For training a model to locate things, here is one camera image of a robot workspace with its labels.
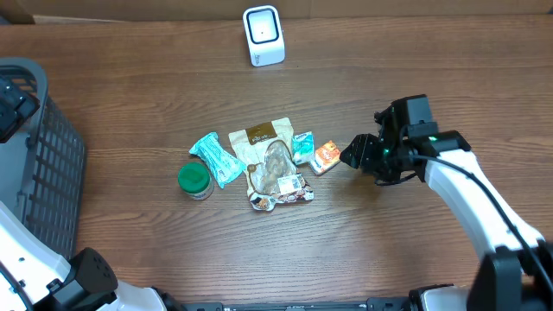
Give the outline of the small orange box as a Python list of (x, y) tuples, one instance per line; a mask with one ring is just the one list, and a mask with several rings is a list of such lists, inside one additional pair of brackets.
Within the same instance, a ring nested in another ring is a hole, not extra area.
[(316, 175), (323, 175), (340, 162), (340, 150), (329, 140), (315, 151), (314, 158), (309, 162)]

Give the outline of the small teal tissue pack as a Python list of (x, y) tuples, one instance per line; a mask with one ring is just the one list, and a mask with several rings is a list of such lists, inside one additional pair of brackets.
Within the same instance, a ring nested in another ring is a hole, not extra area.
[(315, 156), (315, 140), (311, 131), (293, 136), (292, 159), (295, 165), (301, 165), (313, 160)]

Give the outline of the beige snack pouch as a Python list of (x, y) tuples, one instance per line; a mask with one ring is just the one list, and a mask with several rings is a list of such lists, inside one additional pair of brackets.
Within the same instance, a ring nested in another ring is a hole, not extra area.
[(247, 197), (257, 211), (270, 212), (278, 204), (315, 197), (293, 161), (293, 136), (287, 117), (228, 134), (236, 157), (245, 165)]

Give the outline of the light green wipes packet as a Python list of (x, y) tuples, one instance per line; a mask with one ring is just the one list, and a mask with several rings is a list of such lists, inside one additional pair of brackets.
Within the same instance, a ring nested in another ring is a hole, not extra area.
[(221, 189), (235, 181), (246, 170), (243, 162), (221, 146), (216, 132), (202, 137), (192, 146), (189, 153), (198, 156), (209, 167)]

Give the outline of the green lid white jar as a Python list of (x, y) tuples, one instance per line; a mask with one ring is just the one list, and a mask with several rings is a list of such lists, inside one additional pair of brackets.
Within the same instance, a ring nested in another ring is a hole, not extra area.
[(180, 188), (194, 200), (205, 200), (214, 190), (208, 169), (198, 162), (183, 166), (177, 176)]

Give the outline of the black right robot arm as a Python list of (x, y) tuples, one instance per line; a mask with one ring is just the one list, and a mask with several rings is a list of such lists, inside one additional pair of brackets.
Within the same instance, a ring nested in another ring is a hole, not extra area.
[(518, 216), (483, 173), (456, 130), (441, 131), (426, 95), (378, 111), (377, 135), (358, 134), (342, 162), (381, 187), (418, 178), (446, 203), (471, 240), (480, 266), (468, 289), (453, 284), (413, 289), (398, 310), (550, 310), (552, 245)]

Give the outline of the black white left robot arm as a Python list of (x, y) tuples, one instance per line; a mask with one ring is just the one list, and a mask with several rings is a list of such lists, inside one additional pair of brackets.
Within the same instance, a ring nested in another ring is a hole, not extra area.
[(182, 310), (157, 288), (118, 280), (75, 250), (86, 146), (41, 75), (1, 73), (1, 308)]

